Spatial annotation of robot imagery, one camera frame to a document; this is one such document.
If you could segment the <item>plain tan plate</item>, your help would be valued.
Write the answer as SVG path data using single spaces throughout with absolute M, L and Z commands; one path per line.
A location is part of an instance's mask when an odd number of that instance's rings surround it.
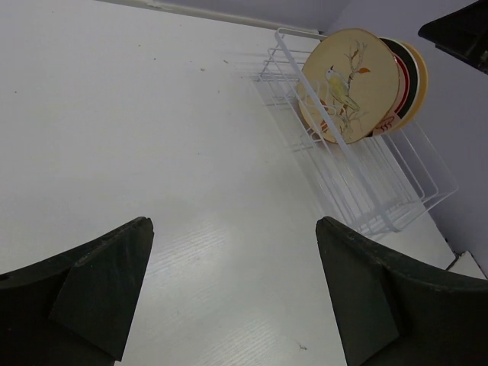
M 402 119 L 400 125 L 398 126 L 397 130 L 402 129 L 406 126 L 419 112 L 420 108 L 422 107 L 425 97 L 429 87 L 429 74 L 427 70 L 427 66 L 425 64 L 425 60 L 423 59 L 420 52 L 410 44 L 403 42 L 403 45 L 411 52 L 413 55 L 416 65 L 419 69 L 419 90 L 416 93 L 416 98 L 413 102 L 413 106 L 409 109 L 407 115 Z

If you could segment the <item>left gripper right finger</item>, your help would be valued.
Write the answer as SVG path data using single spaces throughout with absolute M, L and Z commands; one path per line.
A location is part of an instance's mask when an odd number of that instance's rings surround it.
M 331 217 L 316 238 L 348 365 L 485 365 L 487 282 L 420 262 Z

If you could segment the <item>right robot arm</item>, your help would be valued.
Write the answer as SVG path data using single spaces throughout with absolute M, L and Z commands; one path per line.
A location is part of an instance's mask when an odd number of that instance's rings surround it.
M 487 74 L 487 0 L 420 27 L 418 35 L 463 63 Z

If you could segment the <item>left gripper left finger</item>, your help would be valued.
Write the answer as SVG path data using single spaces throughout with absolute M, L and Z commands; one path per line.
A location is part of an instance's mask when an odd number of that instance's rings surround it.
M 3 365 L 121 361 L 154 239 L 137 217 L 115 230 L 1 276 Z

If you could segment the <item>beige bird pattern plate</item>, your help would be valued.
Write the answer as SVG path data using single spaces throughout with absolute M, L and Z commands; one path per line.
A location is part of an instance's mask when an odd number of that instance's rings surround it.
M 367 135 L 393 108 L 400 71 L 390 48 L 360 28 L 322 40 L 301 69 L 307 84 L 297 85 L 298 106 L 306 123 L 325 141 L 337 140 L 322 116 L 326 112 L 347 143 Z

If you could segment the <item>green rimmed white plate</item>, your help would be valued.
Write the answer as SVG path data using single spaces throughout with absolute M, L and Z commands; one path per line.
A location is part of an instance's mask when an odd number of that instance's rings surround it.
M 400 75 L 400 86 L 393 107 L 372 130 L 368 137 L 380 136 L 400 129 L 407 123 L 419 92 L 419 66 L 406 44 L 387 37 L 380 38 L 393 53 Z

